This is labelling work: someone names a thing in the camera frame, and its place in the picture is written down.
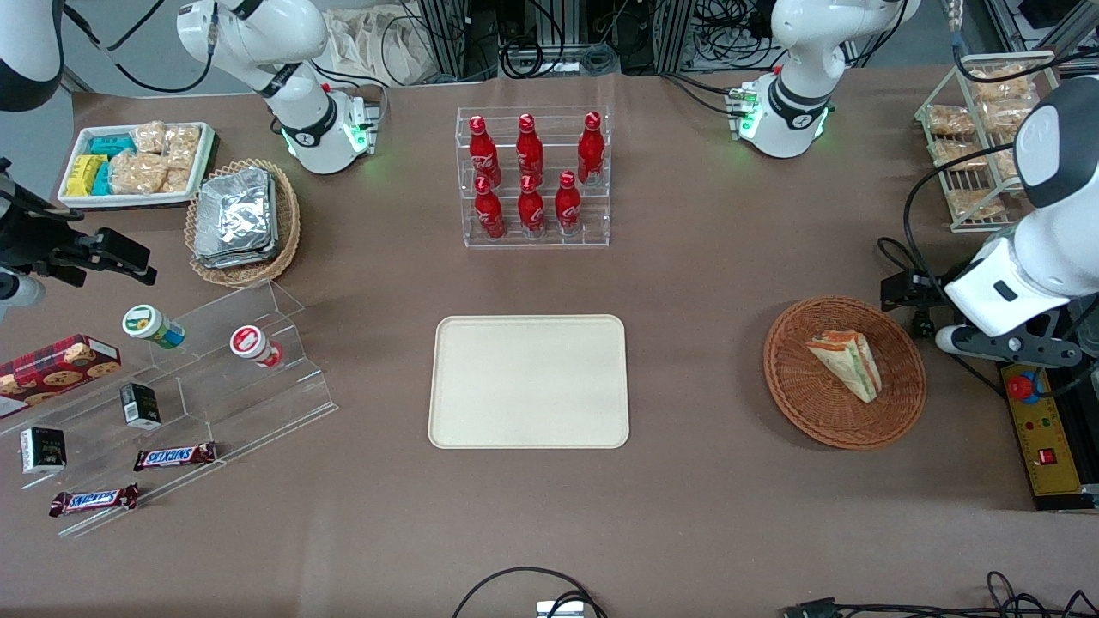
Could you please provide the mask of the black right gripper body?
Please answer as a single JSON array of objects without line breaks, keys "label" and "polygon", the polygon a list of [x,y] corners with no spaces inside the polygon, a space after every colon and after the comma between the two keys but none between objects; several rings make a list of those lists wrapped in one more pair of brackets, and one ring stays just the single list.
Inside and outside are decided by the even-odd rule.
[{"label": "black right gripper body", "polygon": [[70,227],[82,221],[82,212],[55,209],[16,184],[9,173],[11,161],[1,161],[1,258],[3,267],[20,274],[34,273],[73,287],[86,282],[80,269],[89,254],[78,245],[85,234]]}]

